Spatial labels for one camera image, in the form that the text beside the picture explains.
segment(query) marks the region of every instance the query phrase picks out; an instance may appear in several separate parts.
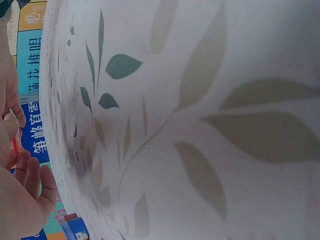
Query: poster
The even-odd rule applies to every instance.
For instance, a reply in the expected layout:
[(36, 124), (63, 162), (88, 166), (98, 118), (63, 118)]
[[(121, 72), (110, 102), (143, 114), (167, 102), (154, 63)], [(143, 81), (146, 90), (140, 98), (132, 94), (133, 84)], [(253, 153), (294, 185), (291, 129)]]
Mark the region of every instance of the poster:
[[(23, 104), (22, 108), (26, 116), (26, 125), (22, 129), (22, 146), (31, 153), (32, 157), (38, 158), (40, 166), (48, 165), (51, 167), (43, 133), (39, 103)], [(22, 240), (65, 240), (63, 230), (58, 223), (58, 217), (66, 214), (67, 212), (60, 194), (57, 193), (55, 209), (42, 231), (36, 236), (25, 237)]]
[(39, 63), (42, 28), (47, 1), (31, 0), (24, 8), (12, 3), (7, 35), (10, 53), (16, 63), (20, 96), (39, 91)]

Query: skin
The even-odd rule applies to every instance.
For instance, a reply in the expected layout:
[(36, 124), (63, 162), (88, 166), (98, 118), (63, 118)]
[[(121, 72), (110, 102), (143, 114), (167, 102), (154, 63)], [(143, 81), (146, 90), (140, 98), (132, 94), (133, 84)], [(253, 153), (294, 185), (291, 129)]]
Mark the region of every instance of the skin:
[[(10, 150), (26, 117), (18, 99), (18, 73), (10, 54), (7, 26), (0, 27), (0, 235), (2, 240), (37, 235), (55, 208), (57, 187), (48, 166), (26, 150)], [(9, 170), (16, 165), (14, 174)]]

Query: red object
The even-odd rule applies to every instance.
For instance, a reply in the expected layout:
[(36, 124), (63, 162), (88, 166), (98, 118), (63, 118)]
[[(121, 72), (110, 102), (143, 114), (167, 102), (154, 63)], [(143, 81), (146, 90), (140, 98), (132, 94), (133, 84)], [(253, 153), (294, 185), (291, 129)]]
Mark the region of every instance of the red object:
[(22, 151), (21, 137), (19, 132), (15, 135), (15, 138), (12, 140), (11, 145), (12, 145), (13, 151), (15, 151), (16, 153), (19, 153)]

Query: blue sign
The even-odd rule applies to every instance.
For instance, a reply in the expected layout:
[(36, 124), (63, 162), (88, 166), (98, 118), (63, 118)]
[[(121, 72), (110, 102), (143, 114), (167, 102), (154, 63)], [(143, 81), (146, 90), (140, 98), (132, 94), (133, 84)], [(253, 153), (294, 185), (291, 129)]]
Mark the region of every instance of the blue sign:
[(42, 229), (41, 232), (39, 232), (39, 234), (35, 236), (24, 237), (21, 238), (21, 240), (47, 240), (47, 237), (45, 231)]
[(47, 144), (42, 126), (40, 108), (38, 102), (22, 105), (26, 124), (22, 129), (22, 146), (31, 153), (32, 157), (36, 157), (39, 163), (49, 161), (47, 152)]

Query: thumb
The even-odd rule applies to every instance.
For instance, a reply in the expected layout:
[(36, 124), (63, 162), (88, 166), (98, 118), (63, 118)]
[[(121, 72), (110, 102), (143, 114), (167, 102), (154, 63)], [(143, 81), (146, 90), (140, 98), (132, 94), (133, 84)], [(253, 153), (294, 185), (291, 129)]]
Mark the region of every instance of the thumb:
[(4, 117), (3, 124), (11, 142), (17, 135), (17, 132), (19, 131), (18, 119), (13, 113), (10, 112)]

